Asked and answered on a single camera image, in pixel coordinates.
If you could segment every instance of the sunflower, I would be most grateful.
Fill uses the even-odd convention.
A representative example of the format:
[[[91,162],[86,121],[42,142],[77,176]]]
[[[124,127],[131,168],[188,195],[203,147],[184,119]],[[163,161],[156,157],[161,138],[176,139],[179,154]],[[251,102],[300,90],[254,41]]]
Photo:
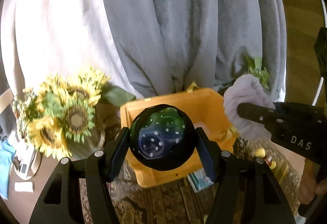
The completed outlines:
[[[52,155],[54,159],[57,157],[60,160],[72,155],[68,151],[63,129],[55,118],[45,116],[34,119],[28,124],[27,129],[30,142],[46,157]]]
[[[46,81],[39,85],[38,94],[41,97],[43,97],[46,92],[52,92],[53,94],[59,95],[63,82],[63,79],[58,74],[54,77],[47,77]]]
[[[74,94],[81,101],[86,100],[89,106],[95,106],[101,97],[101,90],[96,89],[92,83],[81,81],[78,77],[69,78],[68,82],[62,82],[62,87],[60,98],[64,104]]]
[[[60,103],[60,99],[65,96],[64,86],[64,81],[58,74],[54,77],[47,77],[38,89],[37,110],[44,112],[49,103]]]
[[[94,69],[92,66],[79,72],[78,78],[82,82],[91,83],[92,86],[95,86],[95,89],[99,90],[101,90],[104,84],[110,79],[110,77],[107,77],[101,70]]]
[[[84,136],[91,136],[89,129],[95,124],[93,118],[95,109],[86,100],[80,100],[76,95],[66,100],[63,111],[63,122],[66,128],[66,138],[74,138],[74,142],[84,143]]]

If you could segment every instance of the blue cloth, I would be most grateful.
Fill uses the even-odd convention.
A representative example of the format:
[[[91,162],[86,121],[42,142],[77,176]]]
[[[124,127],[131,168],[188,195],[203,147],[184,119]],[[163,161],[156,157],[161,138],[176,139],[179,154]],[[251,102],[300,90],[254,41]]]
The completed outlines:
[[[5,140],[0,145],[0,195],[8,199],[9,171],[16,150]]]

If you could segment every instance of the human hand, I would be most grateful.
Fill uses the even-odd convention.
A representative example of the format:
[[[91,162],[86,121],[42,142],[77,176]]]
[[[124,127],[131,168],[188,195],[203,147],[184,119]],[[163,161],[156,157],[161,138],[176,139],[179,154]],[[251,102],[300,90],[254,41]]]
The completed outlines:
[[[324,195],[327,192],[327,178],[317,184],[314,167],[315,164],[312,161],[305,159],[298,195],[301,204],[309,204],[315,195]]]

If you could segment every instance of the screw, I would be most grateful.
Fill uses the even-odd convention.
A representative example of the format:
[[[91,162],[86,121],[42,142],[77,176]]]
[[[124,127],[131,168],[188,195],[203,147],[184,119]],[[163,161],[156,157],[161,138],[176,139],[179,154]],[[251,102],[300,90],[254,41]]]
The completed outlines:
[[[263,159],[263,158],[257,158],[256,161],[257,161],[259,164],[263,164],[263,163],[264,163],[264,159]]]
[[[69,158],[62,158],[61,160],[60,160],[60,163],[61,164],[66,164],[66,163],[68,163],[69,162]]]
[[[94,152],[94,155],[95,155],[96,157],[100,157],[100,156],[103,155],[103,151],[102,151],[102,150],[98,150],[98,151]]]
[[[225,158],[228,158],[231,155],[231,153],[229,151],[227,151],[227,150],[224,150],[224,151],[221,152],[221,155],[223,157],[225,157]]]

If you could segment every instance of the green leaf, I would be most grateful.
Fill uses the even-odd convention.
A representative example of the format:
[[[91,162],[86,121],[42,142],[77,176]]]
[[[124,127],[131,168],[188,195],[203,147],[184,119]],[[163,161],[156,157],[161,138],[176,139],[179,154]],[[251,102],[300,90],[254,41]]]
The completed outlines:
[[[252,67],[252,68],[255,68],[255,62],[254,62],[254,59],[249,58],[247,55],[245,55],[245,57],[246,57],[246,60],[247,60],[248,65],[249,65],[249,70],[250,70],[251,67]]]
[[[262,57],[255,57],[254,58],[254,64],[255,64],[255,68],[258,70],[261,70],[262,67]]]
[[[63,108],[57,95],[48,92],[42,100],[42,106],[45,108],[45,115],[60,117],[63,114]]]
[[[110,84],[105,84],[101,91],[100,103],[112,104],[120,107],[125,103],[135,100],[136,96],[123,90],[121,87],[117,87]]]
[[[270,74],[266,68],[262,70],[262,57],[255,57],[254,59],[249,58],[247,55],[245,55],[245,57],[249,66],[248,73],[251,73],[254,77],[258,78],[263,88],[269,90],[268,81]]]

